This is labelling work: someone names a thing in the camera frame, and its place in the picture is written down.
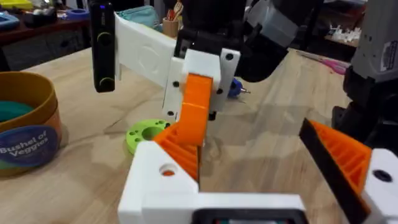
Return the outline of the white orange left gripper right finger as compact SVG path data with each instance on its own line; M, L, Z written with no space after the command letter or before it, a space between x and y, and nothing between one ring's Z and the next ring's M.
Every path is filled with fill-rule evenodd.
M397 154L371 148L311 119L299 138L345 215L345 223L397 223Z

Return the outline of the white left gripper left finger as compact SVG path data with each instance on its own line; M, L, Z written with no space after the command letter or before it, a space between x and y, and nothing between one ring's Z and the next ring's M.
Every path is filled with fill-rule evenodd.
M198 183L156 142L140 142L118 205L119 223L144 223L144 197L155 200L170 193L197 193Z

